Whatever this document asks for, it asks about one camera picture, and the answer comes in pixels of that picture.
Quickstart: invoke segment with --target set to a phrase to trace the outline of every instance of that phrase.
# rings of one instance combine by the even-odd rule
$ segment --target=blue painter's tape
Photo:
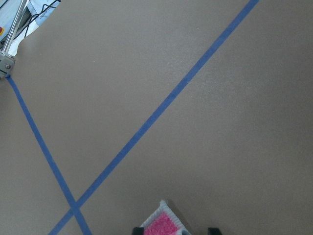
[[[43,152],[43,154],[44,154],[44,156],[45,156],[45,158],[46,158],[46,160],[47,160],[47,162],[48,162],[48,164],[49,164],[49,166],[50,166],[50,168],[51,168],[51,170],[55,176],[55,178],[57,179],[57,181],[58,181],[58,183],[62,189],[62,192],[63,192],[65,198],[67,199],[67,202],[69,203],[69,205],[71,207],[71,209],[70,209],[71,215],[72,216],[73,216],[73,214],[75,215],[76,220],[77,220],[83,234],[90,235],[91,231],[90,231],[82,213],[80,212],[79,207],[77,206],[75,199],[74,199],[72,193],[70,192],[69,187],[67,186],[65,179],[63,178],[58,166],[54,162],[54,159],[53,159],[52,155],[50,154],[50,151],[49,151],[47,145],[45,144],[45,141],[44,141],[43,137],[41,136],[30,112],[29,112],[29,110],[28,110],[28,108],[27,108],[27,106],[23,100],[23,97],[22,97],[17,85],[15,84],[15,82],[13,81],[13,79],[11,78],[10,75],[7,75],[6,79],[10,83],[11,87],[13,88],[13,91],[14,91],[14,93],[15,93],[15,95],[16,95],[19,103],[20,103],[20,106],[21,106],[25,116],[26,116],[26,119],[30,125],[30,128],[33,131],[33,133],[36,137],[36,140],[37,140],[37,142],[38,142],[38,144],[39,144],[39,146],[40,146],[40,148],[41,148],[41,150],[42,150],[42,152]]]
[[[174,101],[174,99],[180,94],[180,92],[188,85],[188,83],[195,77],[198,71],[204,66],[204,64],[212,57],[218,48],[225,42],[235,28],[242,22],[242,20],[249,14],[259,0],[250,0],[247,5],[241,10],[236,18],[229,24],[224,32],[216,39],[212,46],[204,53],[199,61],[192,67],[188,74],[178,83],[178,85],[172,90],[172,92],[166,97],[166,99],[159,105],[159,107],[152,113],[148,120],[142,125],[142,127],[134,134],[134,136],[128,141],[128,143],[122,148],[122,150],[116,155],[110,164],[101,172],[91,186],[85,191],[85,193],[77,201],[77,206],[80,208],[90,196],[98,189],[103,181],[111,174],[111,172],[117,167],[117,165],[124,159],[129,151],[136,145],[141,137],[148,131],[148,129],[155,123],[155,121],[161,116],[161,114],[167,109],[167,107]],[[59,221],[56,227],[64,226],[69,221],[68,212]]]
[[[68,210],[67,213],[63,216],[59,223],[49,232],[48,235],[56,235],[61,231],[61,229],[67,224],[67,222],[72,218],[73,212],[72,210]]]

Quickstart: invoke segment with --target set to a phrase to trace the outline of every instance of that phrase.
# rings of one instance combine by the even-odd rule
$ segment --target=black object
[[[209,228],[208,235],[222,235],[222,233],[218,228]]]
[[[8,2],[9,0],[4,1],[4,3],[0,6],[0,9]]]
[[[133,228],[132,235],[143,235],[144,228]]]

